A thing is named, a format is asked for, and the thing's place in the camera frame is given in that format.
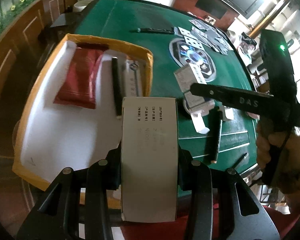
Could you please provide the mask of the person right hand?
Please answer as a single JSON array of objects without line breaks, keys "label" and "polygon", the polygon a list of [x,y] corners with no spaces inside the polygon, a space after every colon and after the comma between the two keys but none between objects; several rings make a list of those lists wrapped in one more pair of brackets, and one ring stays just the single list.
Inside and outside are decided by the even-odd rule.
[{"label": "person right hand", "polygon": [[277,187],[284,194],[300,191],[300,129],[273,132],[262,122],[257,124],[257,163],[262,183]]}]

